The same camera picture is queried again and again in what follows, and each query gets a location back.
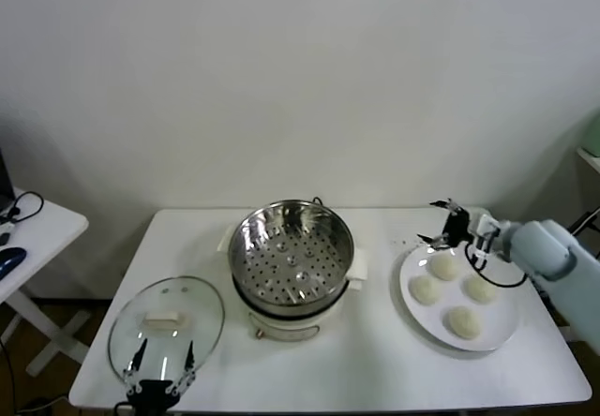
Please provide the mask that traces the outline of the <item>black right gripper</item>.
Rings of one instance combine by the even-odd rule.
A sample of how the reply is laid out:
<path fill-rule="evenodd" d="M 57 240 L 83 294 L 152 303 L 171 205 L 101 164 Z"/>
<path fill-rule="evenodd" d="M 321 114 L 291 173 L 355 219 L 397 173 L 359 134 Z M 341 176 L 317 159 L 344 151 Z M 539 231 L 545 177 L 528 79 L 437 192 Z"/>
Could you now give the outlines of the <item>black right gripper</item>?
<path fill-rule="evenodd" d="M 431 206 L 442 208 L 449 212 L 442 229 L 442 234 L 429 237 L 418 233 L 418 238 L 434 250 L 447 250 L 451 246 L 459 246 L 461 243 L 469 243 L 472 235 L 469 232 L 470 214 L 452 199 L 437 200 L 430 203 Z"/>

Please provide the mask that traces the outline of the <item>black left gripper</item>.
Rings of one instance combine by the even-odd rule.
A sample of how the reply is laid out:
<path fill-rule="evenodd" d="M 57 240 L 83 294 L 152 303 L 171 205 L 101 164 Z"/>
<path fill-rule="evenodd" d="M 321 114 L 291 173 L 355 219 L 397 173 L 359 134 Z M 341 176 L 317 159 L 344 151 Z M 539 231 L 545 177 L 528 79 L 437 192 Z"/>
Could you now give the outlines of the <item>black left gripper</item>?
<path fill-rule="evenodd" d="M 126 397 L 136 416 L 165 415 L 173 406 L 173 395 L 183 395 L 196 379 L 193 342 L 190 341 L 188 345 L 184 371 L 174 382 L 140 378 L 140 368 L 147 343 L 148 339 L 145 338 L 123 370 Z"/>

